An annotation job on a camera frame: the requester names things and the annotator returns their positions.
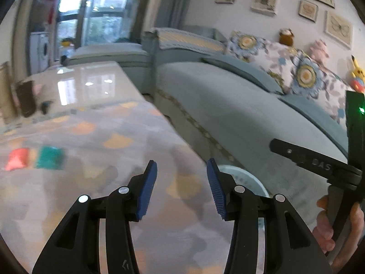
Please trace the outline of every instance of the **pikachu plush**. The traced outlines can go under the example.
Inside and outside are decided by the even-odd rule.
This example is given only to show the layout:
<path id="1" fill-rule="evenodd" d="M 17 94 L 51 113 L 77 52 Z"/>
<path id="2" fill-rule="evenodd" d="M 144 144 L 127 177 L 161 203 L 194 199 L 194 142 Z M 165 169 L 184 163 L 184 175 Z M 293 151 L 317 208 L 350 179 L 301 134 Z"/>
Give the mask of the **pikachu plush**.
<path id="1" fill-rule="evenodd" d="M 355 59 L 354 56 L 352 56 L 352 61 L 354 62 L 355 69 L 352 72 L 352 77 L 354 78 L 350 85 L 351 87 L 357 91 L 358 93 L 364 93 L 365 92 L 365 70 L 361 69 Z"/>

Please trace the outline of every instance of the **patterned tablecloth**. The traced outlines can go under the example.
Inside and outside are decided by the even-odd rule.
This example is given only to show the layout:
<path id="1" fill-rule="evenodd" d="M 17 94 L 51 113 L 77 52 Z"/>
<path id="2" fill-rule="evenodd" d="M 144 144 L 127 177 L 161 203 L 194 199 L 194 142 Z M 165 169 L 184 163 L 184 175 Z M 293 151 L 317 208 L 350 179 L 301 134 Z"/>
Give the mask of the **patterned tablecloth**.
<path id="1" fill-rule="evenodd" d="M 63 170 L 33 168 L 42 145 L 64 148 Z M 217 214 L 205 163 L 153 105 L 78 110 L 7 132 L 0 138 L 1 167 L 19 147 L 30 148 L 30 166 L 0 173 L 0 233 L 28 272 L 80 195 L 106 196 L 155 160 L 158 177 L 147 215 L 131 223 L 140 271 L 223 273 L 233 223 Z M 107 273 L 105 221 L 100 267 Z"/>

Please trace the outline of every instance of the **red pouch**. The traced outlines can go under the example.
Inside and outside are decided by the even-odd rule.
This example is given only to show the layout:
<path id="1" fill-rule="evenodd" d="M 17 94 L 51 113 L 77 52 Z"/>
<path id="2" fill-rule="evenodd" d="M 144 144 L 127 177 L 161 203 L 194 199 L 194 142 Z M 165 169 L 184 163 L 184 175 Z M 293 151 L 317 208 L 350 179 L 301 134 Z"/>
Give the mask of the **red pouch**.
<path id="1" fill-rule="evenodd" d="M 29 149 L 18 148 L 13 150 L 9 154 L 8 164 L 6 165 L 6 171 L 12 171 L 15 169 L 23 169 L 28 166 Z"/>

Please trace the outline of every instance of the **hand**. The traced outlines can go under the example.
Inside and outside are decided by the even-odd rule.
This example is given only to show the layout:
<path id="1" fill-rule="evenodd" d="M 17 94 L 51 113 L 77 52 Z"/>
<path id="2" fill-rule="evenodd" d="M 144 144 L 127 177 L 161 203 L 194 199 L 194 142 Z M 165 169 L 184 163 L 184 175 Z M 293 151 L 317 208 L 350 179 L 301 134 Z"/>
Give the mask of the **hand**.
<path id="1" fill-rule="evenodd" d="M 313 229 L 313 235 L 323 253 L 326 253 L 335 248 L 335 242 L 332 240 L 333 229 L 327 218 L 326 211 L 328 207 L 328 195 L 320 198 L 317 201 L 317 206 L 324 209 L 324 211 L 321 211 L 317 216 L 317 226 Z M 331 265 L 333 273 L 339 272 L 357 249 L 357 244 L 364 229 L 364 212 L 361 210 L 359 203 L 355 203 L 352 206 L 350 221 L 351 232 L 349 237 Z"/>

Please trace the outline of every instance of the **plush toy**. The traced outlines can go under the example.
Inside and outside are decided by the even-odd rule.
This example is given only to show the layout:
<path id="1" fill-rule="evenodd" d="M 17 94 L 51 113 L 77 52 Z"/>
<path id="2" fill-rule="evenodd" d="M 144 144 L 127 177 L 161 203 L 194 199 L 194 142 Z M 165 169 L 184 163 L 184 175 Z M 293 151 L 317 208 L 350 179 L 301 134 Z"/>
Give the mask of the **plush toy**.
<path id="1" fill-rule="evenodd" d="M 361 69 L 357 63 L 357 60 L 352 56 L 352 61 L 354 63 L 355 69 L 352 72 L 352 77 L 354 78 L 350 85 L 358 93 L 365 92 L 365 71 Z"/>
<path id="2" fill-rule="evenodd" d="M 325 65 L 330 57 L 327 53 L 327 44 L 322 39 L 313 43 L 311 52 L 311 58 L 322 65 Z"/>
<path id="3" fill-rule="evenodd" d="M 290 29 L 281 29 L 280 30 L 280 39 L 279 43 L 287 46 L 293 46 L 294 43 L 294 34 Z"/>

